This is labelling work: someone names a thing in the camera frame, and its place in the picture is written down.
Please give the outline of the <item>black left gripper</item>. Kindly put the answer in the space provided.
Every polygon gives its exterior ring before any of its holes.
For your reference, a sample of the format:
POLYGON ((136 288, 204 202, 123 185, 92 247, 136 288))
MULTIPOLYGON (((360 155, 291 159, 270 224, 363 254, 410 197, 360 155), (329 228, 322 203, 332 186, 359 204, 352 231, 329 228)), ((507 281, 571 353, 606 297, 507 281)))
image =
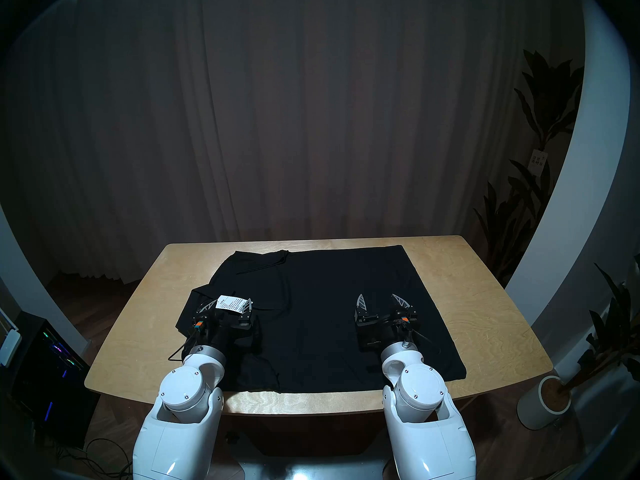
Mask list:
POLYGON ((252 300, 245 299, 242 312, 215 312, 217 299, 205 299, 198 306, 194 318, 193 342, 196 346, 210 346, 227 350, 239 339, 253 337, 256 315, 252 300))

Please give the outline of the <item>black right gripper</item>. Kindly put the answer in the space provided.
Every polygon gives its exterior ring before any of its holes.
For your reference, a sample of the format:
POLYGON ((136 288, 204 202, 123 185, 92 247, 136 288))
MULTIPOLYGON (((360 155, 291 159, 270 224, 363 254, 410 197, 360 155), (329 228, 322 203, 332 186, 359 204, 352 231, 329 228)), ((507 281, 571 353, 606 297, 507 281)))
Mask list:
POLYGON ((369 315, 364 295, 357 297, 355 330, 359 351, 383 351, 395 343, 402 349, 414 347, 412 332, 417 327, 417 314, 398 295, 392 295, 392 310, 387 315, 369 315))

